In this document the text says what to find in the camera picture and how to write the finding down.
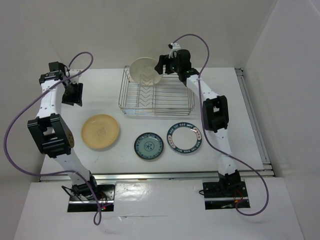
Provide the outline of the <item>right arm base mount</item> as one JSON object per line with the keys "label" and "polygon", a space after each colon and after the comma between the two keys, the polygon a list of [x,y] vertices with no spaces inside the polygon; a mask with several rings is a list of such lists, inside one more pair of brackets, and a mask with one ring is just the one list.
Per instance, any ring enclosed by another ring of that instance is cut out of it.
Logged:
{"label": "right arm base mount", "polygon": [[203,182],[198,193],[204,197],[206,210],[235,209],[236,204],[239,209],[251,207],[244,181],[229,190],[221,190],[218,182]]}

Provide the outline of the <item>navy rimmed lettered plate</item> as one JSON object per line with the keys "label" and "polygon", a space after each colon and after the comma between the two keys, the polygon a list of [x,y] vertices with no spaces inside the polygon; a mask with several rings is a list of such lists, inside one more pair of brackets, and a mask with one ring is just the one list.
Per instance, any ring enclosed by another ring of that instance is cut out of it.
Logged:
{"label": "navy rimmed lettered plate", "polygon": [[189,122],[175,123],[166,134],[168,145],[179,154],[192,154],[196,152],[197,150],[193,151],[193,147],[199,137],[202,137],[200,130]]}

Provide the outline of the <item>small blue patterned plate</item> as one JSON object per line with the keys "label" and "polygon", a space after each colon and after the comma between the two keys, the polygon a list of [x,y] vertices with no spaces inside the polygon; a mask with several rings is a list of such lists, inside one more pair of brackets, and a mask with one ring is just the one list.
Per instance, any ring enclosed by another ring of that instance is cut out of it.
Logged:
{"label": "small blue patterned plate", "polygon": [[163,153],[164,142],[158,134],[145,132],[136,138],[133,147],[138,157],[153,161]]}

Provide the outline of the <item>tan yellow plate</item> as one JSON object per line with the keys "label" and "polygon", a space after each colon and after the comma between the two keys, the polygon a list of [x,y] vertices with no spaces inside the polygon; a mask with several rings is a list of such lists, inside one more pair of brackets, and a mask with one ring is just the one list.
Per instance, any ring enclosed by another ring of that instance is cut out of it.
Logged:
{"label": "tan yellow plate", "polygon": [[85,121],[81,129],[81,138],[86,146],[100,150],[116,142],[120,133],[117,120],[108,114],[97,114]]}

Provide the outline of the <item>cream plate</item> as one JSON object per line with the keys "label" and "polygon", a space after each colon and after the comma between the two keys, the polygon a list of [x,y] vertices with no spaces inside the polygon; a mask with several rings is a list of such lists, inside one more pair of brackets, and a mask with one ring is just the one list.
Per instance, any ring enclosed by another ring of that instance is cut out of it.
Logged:
{"label": "cream plate", "polygon": [[129,74],[135,83],[145,87],[153,86],[161,81],[162,74],[155,70],[157,61],[149,57],[136,59],[129,67]]}

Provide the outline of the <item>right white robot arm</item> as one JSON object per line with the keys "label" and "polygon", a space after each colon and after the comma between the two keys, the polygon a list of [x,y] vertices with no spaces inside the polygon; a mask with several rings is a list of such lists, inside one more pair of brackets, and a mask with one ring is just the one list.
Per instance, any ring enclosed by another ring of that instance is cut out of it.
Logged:
{"label": "right white robot arm", "polygon": [[241,184],[241,177],[232,159],[232,151],[228,138],[229,109],[224,95],[214,92],[200,77],[200,73],[192,67],[191,54],[178,44],[169,45],[169,54],[160,55],[154,67],[158,74],[177,74],[178,79],[198,98],[203,132],[215,137],[216,151],[222,154],[218,160],[218,190],[223,196],[230,196]]}

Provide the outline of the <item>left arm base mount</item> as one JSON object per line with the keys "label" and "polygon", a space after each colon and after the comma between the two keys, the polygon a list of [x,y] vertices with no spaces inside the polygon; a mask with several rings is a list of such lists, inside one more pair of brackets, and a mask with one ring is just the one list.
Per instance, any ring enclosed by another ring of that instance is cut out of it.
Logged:
{"label": "left arm base mount", "polygon": [[[68,213],[86,213],[96,212],[98,205],[93,197],[86,198],[82,195],[75,194],[71,188],[61,187],[69,196]],[[114,211],[114,198],[115,198],[115,184],[98,184],[97,185],[97,199],[102,212]]]}

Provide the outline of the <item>chrome wire dish rack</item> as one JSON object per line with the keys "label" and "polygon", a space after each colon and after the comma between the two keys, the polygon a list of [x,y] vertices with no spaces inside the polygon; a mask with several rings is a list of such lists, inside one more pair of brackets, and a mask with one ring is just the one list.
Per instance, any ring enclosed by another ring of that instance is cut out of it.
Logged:
{"label": "chrome wire dish rack", "polygon": [[133,117],[189,116],[195,107],[195,95],[180,82],[177,74],[165,74],[155,85],[136,83],[126,65],[122,74],[118,106],[124,114]]}

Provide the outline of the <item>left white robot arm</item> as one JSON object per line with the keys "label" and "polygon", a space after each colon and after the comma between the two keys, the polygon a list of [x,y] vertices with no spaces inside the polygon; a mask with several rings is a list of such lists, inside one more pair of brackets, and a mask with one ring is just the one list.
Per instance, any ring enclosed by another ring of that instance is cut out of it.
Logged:
{"label": "left white robot arm", "polygon": [[92,201],[99,187],[76,155],[74,136],[61,115],[62,104],[82,105],[83,84],[77,78],[67,79],[67,67],[63,63],[50,62],[48,66],[49,72],[39,78],[45,96],[35,119],[27,122],[27,128],[39,151],[67,171],[72,182],[67,193]]}

